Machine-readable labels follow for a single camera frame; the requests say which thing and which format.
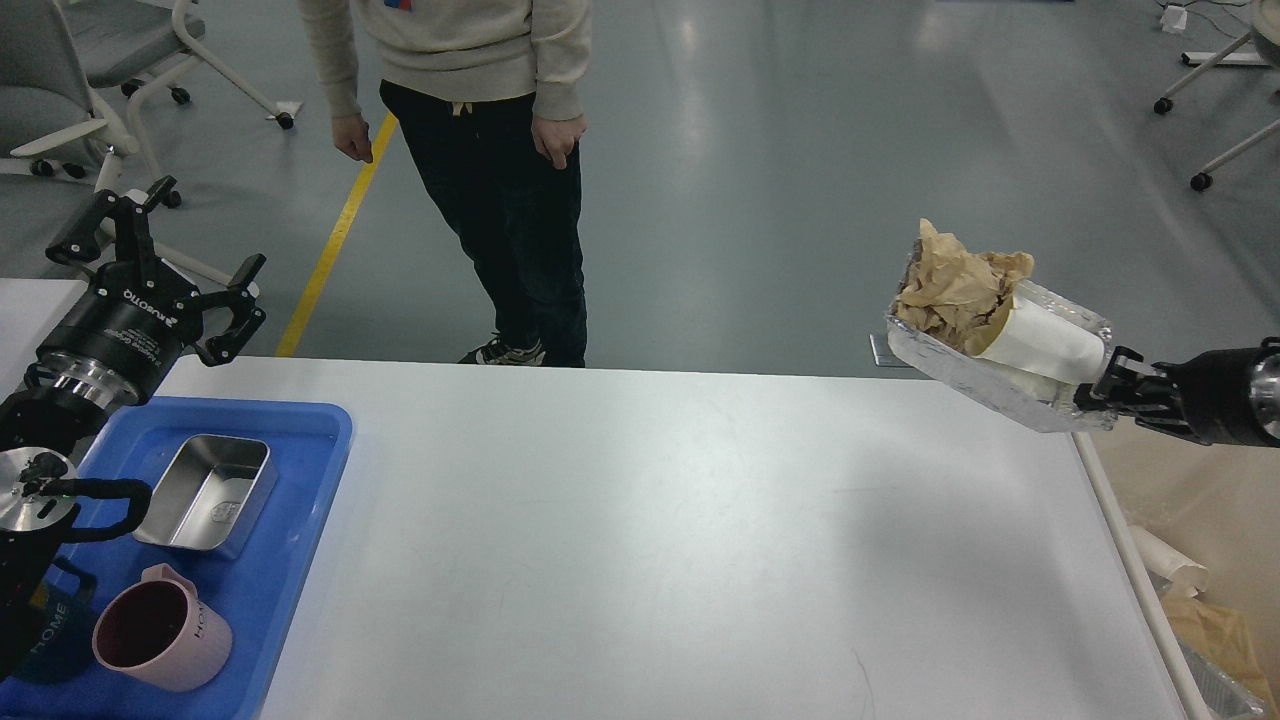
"crumpled brown paper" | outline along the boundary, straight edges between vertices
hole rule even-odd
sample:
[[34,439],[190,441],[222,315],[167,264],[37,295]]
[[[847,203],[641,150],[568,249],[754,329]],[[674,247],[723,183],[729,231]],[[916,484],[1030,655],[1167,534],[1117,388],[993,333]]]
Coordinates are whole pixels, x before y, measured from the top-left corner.
[[952,350],[978,355],[1005,327],[1014,286],[1034,266],[1025,252],[968,252],[956,236],[922,218],[920,260],[908,269],[893,314]]
[[1210,662],[1267,703],[1263,719],[1276,717],[1275,698],[1258,666],[1253,641],[1238,610],[1208,605],[1192,597],[1166,594],[1160,603],[1174,633]]

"hand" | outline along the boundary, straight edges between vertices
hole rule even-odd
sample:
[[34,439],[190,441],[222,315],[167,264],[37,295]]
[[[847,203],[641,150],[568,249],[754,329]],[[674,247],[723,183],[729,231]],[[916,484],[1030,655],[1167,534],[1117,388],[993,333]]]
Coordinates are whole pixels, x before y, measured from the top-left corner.
[[572,120],[547,120],[534,115],[534,149],[550,160],[557,170],[568,167],[568,154],[586,132],[586,115]]
[[374,149],[369,143],[369,123],[361,114],[334,118],[333,146],[352,160],[374,161]]

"blue tray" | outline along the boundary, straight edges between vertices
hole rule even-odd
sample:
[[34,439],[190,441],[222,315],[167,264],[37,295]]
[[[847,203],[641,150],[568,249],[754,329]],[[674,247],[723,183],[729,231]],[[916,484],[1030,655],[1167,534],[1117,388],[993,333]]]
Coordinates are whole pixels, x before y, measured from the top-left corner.
[[[261,707],[347,462],[351,416],[334,405],[311,402],[156,397],[111,416],[81,462],[79,475],[138,478],[155,486],[182,443],[201,433],[264,441],[279,473],[237,560],[150,546],[131,536],[64,544],[61,555],[97,575],[92,605],[99,612],[138,582],[145,568],[170,564],[230,624],[234,642],[227,665],[207,684],[186,693],[163,691],[96,662],[56,685],[9,678],[0,683],[0,715],[247,720]],[[82,505],[78,527],[106,525],[124,515],[123,502]],[[47,579],[74,588],[56,569]]]

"beige sweater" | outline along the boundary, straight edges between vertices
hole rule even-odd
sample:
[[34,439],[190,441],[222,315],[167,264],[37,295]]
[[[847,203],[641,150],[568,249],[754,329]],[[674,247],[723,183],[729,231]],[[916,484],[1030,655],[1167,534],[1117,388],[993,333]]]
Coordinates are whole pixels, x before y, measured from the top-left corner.
[[452,102],[536,92],[540,118],[582,114],[577,82],[591,51],[591,0],[412,0],[411,10],[387,0],[297,3],[335,118],[360,113],[349,5],[396,85]]

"paper cup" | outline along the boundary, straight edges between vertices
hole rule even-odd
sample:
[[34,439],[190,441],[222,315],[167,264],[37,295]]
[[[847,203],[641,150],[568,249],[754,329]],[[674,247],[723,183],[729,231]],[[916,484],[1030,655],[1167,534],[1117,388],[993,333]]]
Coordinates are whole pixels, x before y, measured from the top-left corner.
[[1005,327],[975,357],[1082,384],[1102,375],[1106,352],[1101,337],[1015,291]]

